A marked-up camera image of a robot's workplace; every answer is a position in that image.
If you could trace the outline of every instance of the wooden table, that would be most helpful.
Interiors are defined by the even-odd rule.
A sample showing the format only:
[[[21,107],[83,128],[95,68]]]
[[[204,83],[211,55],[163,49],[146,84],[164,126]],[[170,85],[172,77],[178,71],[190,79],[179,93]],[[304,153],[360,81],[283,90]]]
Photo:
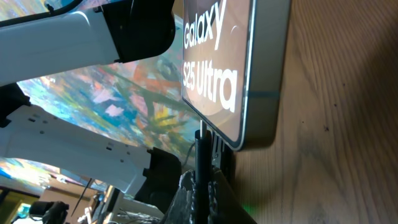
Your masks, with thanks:
[[[236,156],[258,223],[398,223],[397,0],[293,0],[279,112]]]

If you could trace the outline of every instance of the black pole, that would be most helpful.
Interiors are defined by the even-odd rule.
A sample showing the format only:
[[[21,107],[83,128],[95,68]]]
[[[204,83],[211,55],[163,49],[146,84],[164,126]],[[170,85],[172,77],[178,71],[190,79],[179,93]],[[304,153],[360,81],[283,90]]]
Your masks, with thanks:
[[[207,223],[209,216],[208,183],[211,180],[211,132],[206,130],[206,125],[201,121],[201,130],[195,132],[196,169],[196,213],[195,223]]]
[[[79,200],[77,201],[77,203],[76,203],[76,205],[75,205],[75,208],[73,209],[73,212],[72,212],[72,214],[71,214],[70,216],[73,216],[73,214],[75,213],[76,208],[77,208],[77,206],[79,205],[81,199],[83,198],[83,196],[84,196],[84,194],[85,194],[87,188],[88,188],[92,183],[93,183],[93,179],[90,178],[90,180],[89,180],[88,183],[86,184],[86,187],[84,188],[83,192],[81,193],[81,195],[80,195],[80,197],[79,197]]]

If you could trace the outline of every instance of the colorful painting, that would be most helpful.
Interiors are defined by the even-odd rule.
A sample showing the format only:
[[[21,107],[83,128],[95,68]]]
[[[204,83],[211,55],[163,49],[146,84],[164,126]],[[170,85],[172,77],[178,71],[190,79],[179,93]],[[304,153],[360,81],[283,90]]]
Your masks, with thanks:
[[[60,174],[58,167],[24,159],[0,157],[0,185],[3,187],[40,195],[48,187],[51,178],[81,185]]]
[[[0,21],[45,12],[44,3],[57,9],[71,1],[2,0]],[[111,1],[86,0],[78,9],[107,2]],[[175,21],[175,40],[158,57],[80,68],[18,85],[32,104],[65,121],[126,144],[158,147],[184,161],[199,118],[180,94],[183,24],[178,16]],[[194,164],[192,155],[190,165]],[[3,159],[0,167],[15,162],[21,160]]]

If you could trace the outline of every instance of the black plastic part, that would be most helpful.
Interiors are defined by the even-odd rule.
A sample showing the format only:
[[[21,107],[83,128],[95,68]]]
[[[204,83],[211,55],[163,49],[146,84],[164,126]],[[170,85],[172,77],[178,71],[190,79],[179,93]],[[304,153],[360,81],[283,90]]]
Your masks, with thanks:
[[[113,189],[111,200],[109,201],[109,205],[106,208],[107,212],[112,212],[113,211],[114,205],[116,204],[116,201],[118,200],[119,194],[120,194],[120,190],[119,189]]]
[[[5,128],[11,122],[7,116],[22,105],[30,106],[29,97],[16,83],[0,87],[0,128]]]
[[[45,212],[42,222],[48,224],[62,224],[68,215],[69,205],[63,202],[49,202],[52,206]]]
[[[206,131],[206,136],[200,139],[200,130],[195,131],[195,190],[196,205],[195,223],[206,223],[209,216],[209,191],[208,183],[211,180],[211,132]]]
[[[21,24],[23,22],[30,22],[30,21],[35,21],[35,20],[38,20],[38,19],[44,19],[44,18],[49,18],[49,17],[53,17],[53,16],[59,16],[59,15],[62,15],[64,13],[67,13],[67,12],[73,10],[82,1],[83,0],[73,0],[67,6],[64,6],[64,7],[60,8],[60,9],[56,9],[54,11],[43,12],[43,13],[39,13],[39,14],[33,14],[33,15],[29,15],[29,16],[22,16],[22,17],[18,17],[18,18],[14,18],[14,19],[9,19],[9,20],[6,20],[6,21],[1,21],[0,22],[0,28],[1,27],[6,27],[6,26],[11,26],[11,25],[16,25],[16,24]]]
[[[143,173],[147,179],[134,199],[155,205],[165,213],[178,189],[182,174],[181,162],[175,155],[156,147],[148,150],[148,153],[151,154],[150,167]]]
[[[47,8],[51,15],[54,13],[54,7],[52,7],[50,4],[45,3],[44,6]]]
[[[215,132],[212,133],[213,137],[213,154],[211,156],[211,164],[219,168],[228,182],[231,182],[234,175],[234,157],[233,151],[227,146],[223,139],[220,138]]]
[[[172,44],[174,0],[132,0],[102,5],[104,18],[119,54],[127,63],[164,53]]]
[[[211,173],[209,185],[209,198],[211,203],[207,206],[210,210],[209,218],[203,217],[201,222],[192,219],[196,214],[196,193],[193,171],[187,171],[181,176],[180,187],[173,199],[172,205],[163,216],[159,224],[256,224],[251,216],[243,209],[234,192],[219,169],[214,168]]]
[[[102,12],[102,7],[101,6],[97,6],[97,7],[94,7],[93,10],[94,10],[95,13],[99,13],[99,12]]]
[[[30,206],[29,214],[33,217],[43,217],[53,204],[54,202],[34,202]]]

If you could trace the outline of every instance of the white panel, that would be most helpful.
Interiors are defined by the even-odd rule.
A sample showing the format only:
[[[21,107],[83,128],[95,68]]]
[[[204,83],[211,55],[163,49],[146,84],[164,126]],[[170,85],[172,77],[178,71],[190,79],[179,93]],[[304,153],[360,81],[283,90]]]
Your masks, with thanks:
[[[1,157],[61,167],[133,195],[146,180],[142,172],[149,168],[150,154],[144,148],[75,126],[35,105],[21,106],[7,118],[11,123],[0,128]]]
[[[92,9],[0,28],[0,86],[119,58],[102,12]]]

